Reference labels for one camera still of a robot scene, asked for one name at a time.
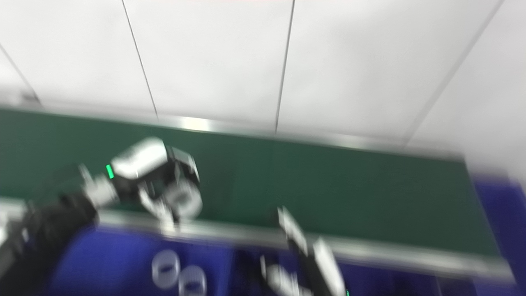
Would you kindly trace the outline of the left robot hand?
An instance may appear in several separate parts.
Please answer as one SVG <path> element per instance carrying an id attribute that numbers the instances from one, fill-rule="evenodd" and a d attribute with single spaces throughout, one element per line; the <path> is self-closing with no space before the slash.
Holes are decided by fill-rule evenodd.
<path id="1" fill-rule="evenodd" d="M 139 203 L 158 221 L 173 226 L 194 220 L 203 207 L 194 158 L 147 137 L 114 157 L 107 175 L 124 202 Z"/>

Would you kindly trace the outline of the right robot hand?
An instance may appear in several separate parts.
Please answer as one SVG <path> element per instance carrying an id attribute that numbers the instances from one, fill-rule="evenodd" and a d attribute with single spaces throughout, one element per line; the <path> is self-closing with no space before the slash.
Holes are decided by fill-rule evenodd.
<path id="1" fill-rule="evenodd" d="M 278 207 L 277 221 L 295 253 L 307 286 L 302 286 L 296 273 L 289 273 L 278 263 L 260 257 L 260 274 L 267 287 L 279 296 L 346 296 L 344 278 L 329 244 L 319 237 L 309 244 L 292 214 Z"/>

